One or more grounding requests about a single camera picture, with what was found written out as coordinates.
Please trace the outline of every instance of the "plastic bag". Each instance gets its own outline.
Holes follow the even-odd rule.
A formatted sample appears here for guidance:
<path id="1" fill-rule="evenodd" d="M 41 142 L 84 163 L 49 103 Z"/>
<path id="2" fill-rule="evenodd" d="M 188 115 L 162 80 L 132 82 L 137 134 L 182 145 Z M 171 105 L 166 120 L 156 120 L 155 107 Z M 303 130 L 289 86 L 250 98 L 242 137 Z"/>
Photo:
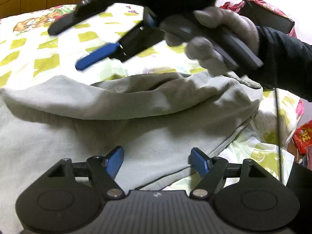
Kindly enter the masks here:
<path id="1" fill-rule="evenodd" d="M 281 11 L 277 7 L 271 5 L 271 4 L 269 4 L 263 0 L 247 0 L 247 1 L 255 2 L 258 5 L 266 8 L 269 11 L 274 12 L 277 15 L 287 17 L 287 15 L 283 11 Z M 238 13 L 244 5 L 245 5 L 245 1 L 241 1 L 240 3 L 236 3 L 236 4 L 231 3 L 231 2 L 226 2 L 223 6 L 220 6 L 220 8 L 225 9 L 225 10 L 231 10 L 231 11 Z M 297 34 L 296 34 L 296 31 L 294 30 L 294 27 L 291 29 L 291 32 L 287 35 L 292 36 L 294 38 L 297 38 Z"/>
<path id="2" fill-rule="evenodd" d="M 293 140 L 299 153 L 306 154 L 307 147 L 312 146 L 312 120 L 296 130 Z"/>

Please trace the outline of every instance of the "red fabric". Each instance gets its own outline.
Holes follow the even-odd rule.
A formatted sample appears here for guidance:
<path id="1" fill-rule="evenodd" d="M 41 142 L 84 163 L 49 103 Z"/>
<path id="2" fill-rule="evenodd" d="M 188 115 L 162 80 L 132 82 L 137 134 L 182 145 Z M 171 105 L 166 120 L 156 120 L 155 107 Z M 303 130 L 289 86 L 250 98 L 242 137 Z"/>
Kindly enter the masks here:
<path id="1" fill-rule="evenodd" d="M 58 8 L 61 8 L 61 7 L 63 7 L 63 5 L 58 5 L 58 6 L 56 6 L 56 7 L 52 7 L 52 8 L 50 8 L 50 10 L 51 10 L 51 9 L 58 9 Z"/>
<path id="2" fill-rule="evenodd" d="M 277 7 L 272 6 L 271 4 L 263 1 L 263 0 L 247 0 L 247 1 L 252 1 L 257 3 L 258 5 L 276 13 L 277 15 L 283 16 L 283 17 L 287 17 L 287 15 L 281 11 L 280 9 L 278 9 Z M 245 1 L 241 1 L 240 3 L 231 3 L 231 2 L 226 2 L 223 6 L 220 6 L 220 8 L 225 9 L 225 10 L 231 10 L 234 11 L 236 13 L 239 12 L 239 10 L 245 5 Z M 288 34 L 289 36 L 295 37 L 297 38 L 296 32 L 294 30 L 294 27 L 291 29 L 291 32 Z"/>
<path id="3" fill-rule="evenodd" d="M 56 20 L 59 20 L 59 19 L 62 18 L 62 17 L 65 17 L 66 15 L 67 15 L 67 13 L 64 14 L 64 15 L 62 15 L 62 16 L 56 15 L 56 16 L 54 17 L 54 19 L 55 19 L 55 21 L 56 21 Z"/>
<path id="4" fill-rule="evenodd" d="M 302 116 L 304 113 L 305 113 L 304 103 L 303 103 L 302 99 L 300 99 L 299 103 L 297 105 L 297 108 L 296 108 L 296 114 L 298 116 Z"/>

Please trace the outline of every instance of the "cartoon print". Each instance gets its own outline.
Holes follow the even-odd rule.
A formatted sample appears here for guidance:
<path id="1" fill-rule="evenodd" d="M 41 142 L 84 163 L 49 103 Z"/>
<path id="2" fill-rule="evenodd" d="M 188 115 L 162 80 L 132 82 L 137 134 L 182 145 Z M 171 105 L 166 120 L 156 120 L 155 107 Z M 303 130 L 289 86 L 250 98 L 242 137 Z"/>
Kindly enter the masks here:
<path id="1" fill-rule="evenodd" d="M 134 13 L 134 14 L 138 14 L 136 11 L 128 11 L 129 13 Z"/>
<path id="2" fill-rule="evenodd" d="M 59 18 L 64 17 L 67 13 L 70 13 L 73 11 L 73 8 L 64 8 L 60 9 L 63 6 L 57 6 L 49 9 L 51 12 L 49 12 L 46 15 L 42 15 L 40 17 L 36 18 L 29 18 L 25 21 L 18 22 L 14 27 L 13 27 L 13 32 L 18 32 L 16 36 L 28 32 L 31 29 L 38 28 L 41 26 L 44 26 L 46 24 L 50 24 L 54 22 L 55 20 L 58 20 Z"/>

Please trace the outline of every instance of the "glove finger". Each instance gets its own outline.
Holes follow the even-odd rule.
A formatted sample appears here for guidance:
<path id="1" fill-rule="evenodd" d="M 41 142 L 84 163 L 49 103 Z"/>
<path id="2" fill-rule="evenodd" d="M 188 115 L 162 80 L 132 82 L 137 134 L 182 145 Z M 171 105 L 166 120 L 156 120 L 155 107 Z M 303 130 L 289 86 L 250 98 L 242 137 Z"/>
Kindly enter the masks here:
<path id="1" fill-rule="evenodd" d="M 172 33 L 165 33 L 165 41 L 168 46 L 180 46 L 184 41 Z"/>
<path id="2" fill-rule="evenodd" d="M 201 65 L 201 67 L 206 68 L 209 74 L 212 76 L 225 75 L 227 72 L 230 71 L 223 62 L 222 57 L 218 56 L 208 60 L 199 60 L 199 64 Z"/>
<path id="3" fill-rule="evenodd" d="M 185 54 L 191 60 L 205 60 L 215 56 L 213 45 L 204 37 L 193 38 L 187 44 Z"/>
<path id="4" fill-rule="evenodd" d="M 208 28 L 216 28 L 220 25 L 228 26 L 255 54 L 258 53 L 258 30 L 250 19 L 242 17 L 234 11 L 218 7 L 194 11 L 194 15 L 202 25 Z"/>

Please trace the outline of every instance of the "blue trigger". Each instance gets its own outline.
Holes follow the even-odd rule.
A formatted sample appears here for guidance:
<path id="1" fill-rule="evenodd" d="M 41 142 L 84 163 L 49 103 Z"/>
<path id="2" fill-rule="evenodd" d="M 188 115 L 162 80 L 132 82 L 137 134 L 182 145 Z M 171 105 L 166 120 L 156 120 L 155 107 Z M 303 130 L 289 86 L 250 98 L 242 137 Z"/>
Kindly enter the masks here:
<path id="1" fill-rule="evenodd" d="M 94 63 L 107 58 L 108 56 L 112 55 L 116 52 L 117 48 L 120 47 L 120 44 L 117 43 L 108 43 L 105 46 L 95 50 L 94 52 L 90 53 L 89 55 L 81 58 L 76 62 L 76 69 L 77 70 L 84 70 L 89 66 L 93 65 Z"/>
<path id="2" fill-rule="evenodd" d="M 201 178 L 204 178 L 206 174 L 209 172 L 209 168 L 208 168 L 207 160 L 203 158 L 197 150 L 200 151 L 200 149 L 198 148 L 191 149 L 190 161 L 193 167 L 198 172 L 199 176 Z"/>
<path id="3" fill-rule="evenodd" d="M 115 178 L 119 171 L 119 168 L 121 167 L 124 161 L 124 149 L 121 146 L 117 146 L 106 156 L 106 158 L 107 158 L 106 172 L 112 178 Z"/>

